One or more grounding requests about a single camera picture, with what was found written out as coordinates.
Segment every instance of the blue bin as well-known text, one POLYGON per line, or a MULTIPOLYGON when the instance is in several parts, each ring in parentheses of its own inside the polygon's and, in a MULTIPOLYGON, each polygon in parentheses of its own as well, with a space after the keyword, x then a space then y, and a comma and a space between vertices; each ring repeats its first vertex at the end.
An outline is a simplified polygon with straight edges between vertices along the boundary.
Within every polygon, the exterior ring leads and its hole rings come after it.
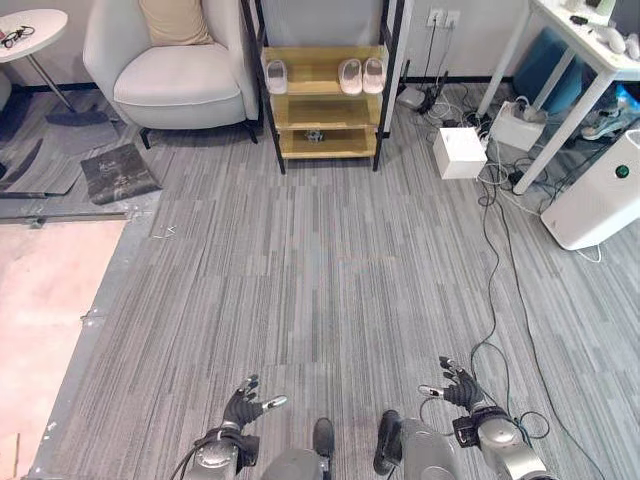
MULTIPOLYGON (((515 92, 533 103, 566 49, 567 44, 553 30, 544 28, 513 77, 515 92)), ((569 108, 580 96, 584 67, 584 62, 578 57, 571 61, 542 106, 549 115, 569 108)))

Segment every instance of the white armchair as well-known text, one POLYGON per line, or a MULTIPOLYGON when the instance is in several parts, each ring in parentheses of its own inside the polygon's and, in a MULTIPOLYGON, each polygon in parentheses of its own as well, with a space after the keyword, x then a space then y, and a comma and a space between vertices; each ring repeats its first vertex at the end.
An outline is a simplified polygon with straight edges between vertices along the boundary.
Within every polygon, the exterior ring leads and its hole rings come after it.
POLYGON ((192 130, 258 119, 249 39, 238 0, 203 0, 213 45, 152 47, 138 0, 96 0, 84 64, 128 124, 192 130))

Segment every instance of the eyeglasses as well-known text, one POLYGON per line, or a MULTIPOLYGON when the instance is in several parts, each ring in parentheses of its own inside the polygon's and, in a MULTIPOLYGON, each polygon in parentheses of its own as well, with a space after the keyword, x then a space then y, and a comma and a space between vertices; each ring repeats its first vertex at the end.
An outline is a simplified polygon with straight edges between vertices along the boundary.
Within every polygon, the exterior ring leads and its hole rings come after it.
POLYGON ((22 25, 15 32, 7 33, 6 37, 0 40, 0 43, 4 46, 4 48, 13 47, 18 40, 22 37, 29 37, 35 33, 36 29, 33 27, 28 27, 26 25, 22 25))

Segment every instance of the beige pillow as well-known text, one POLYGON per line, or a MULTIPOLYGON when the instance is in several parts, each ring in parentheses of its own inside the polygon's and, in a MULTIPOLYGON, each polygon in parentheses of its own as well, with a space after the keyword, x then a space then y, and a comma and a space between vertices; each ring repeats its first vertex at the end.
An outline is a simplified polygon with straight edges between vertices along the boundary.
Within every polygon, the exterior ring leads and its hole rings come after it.
POLYGON ((154 47, 213 43, 201 0, 139 0, 154 47))

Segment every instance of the desk leg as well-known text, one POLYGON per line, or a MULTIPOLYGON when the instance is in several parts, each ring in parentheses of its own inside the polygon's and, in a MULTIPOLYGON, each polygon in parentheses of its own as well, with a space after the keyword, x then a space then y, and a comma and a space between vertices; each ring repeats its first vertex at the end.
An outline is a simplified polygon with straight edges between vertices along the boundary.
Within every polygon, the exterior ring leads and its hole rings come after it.
POLYGON ((580 125, 582 119, 589 113, 604 91, 611 85, 615 79, 615 72, 602 72, 593 81, 591 86, 582 95, 580 101, 573 108, 567 119, 560 125, 549 143, 545 145, 542 151, 533 161, 527 173, 513 187, 513 193, 522 195, 529 185, 536 179, 544 167, 551 161, 553 156, 560 150, 564 142, 571 136, 573 131, 580 125))
POLYGON ((70 112, 76 113, 76 110, 73 108, 73 106, 71 106, 71 104, 69 103, 69 100, 67 100, 67 98, 62 94, 58 86, 51 79, 51 77, 45 71, 45 69, 42 68, 42 65, 40 65, 40 63, 36 60, 36 58, 33 55, 27 55, 27 60, 29 60, 29 63, 31 63, 31 66, 35 69, 36 72, 38 72, 38 75, 42 77, 45 83, 49 85, 49 88, 53 90, 53 93, 55 93, 60 99, 60 101, 64 103, 64 106, 67 107, 70 112))
POLYGON ((524 2, 524 9, 522 10, 522 14, 518 19, 518 23, 516 24, 516 28, 511 34, 511 38, 509 39, 509 43, 507 43, 507 48, 505 48, 504 53, 502 54, 502 58, 500 58, 500 62, 496 67, 496 71, 491 77, 491 82, 489 83, 489 88, 487 88, 484 97, 482 97, 482 102, 480 102, 480 106, 478 107, 478 115, 482 117, 487 110, 489 110, 489 105, 491 105, 491 100, 493 100, 493 96, 496 94, 498 87, 500 86, 500 82, 502 81, 502 77, 504 77, 504 72, 506 72, 507 67, 509 66, 509 62, 511 61, 511 57, 516 52, 516 48, 518 48, 518 44, 520 43, 520 39, 522 38, 522 34, 524 33, 525 28, 529 24, 529 19, 531 18, 531 8, 529 7, 529 0, 524 2))
POLYGON ((549 98, 549 95, 551 95, 551 92, 553 91, 554 87, 558 83, 558 80, 560 80, 560 77, 562 76, 564 71, 567 69, 567 67, 571 63, 571 60, 573 60, 573 57, 575 56, 576 56, 576 52, 574 52, 570 48, 567 48, 564 51, 564 53, 562 54, 562 57, 560 58, 560 61, 558 62, 556 67, 553 69, 553 72, 551 72, 551 75, 545 82, 544 86, 542 87, 542 90, 540 90, 540 93, 536 97, 536 100, 533 102, 533 106, 536 110, 540 110, 544 102, 547 101, 547 98, 549 98))

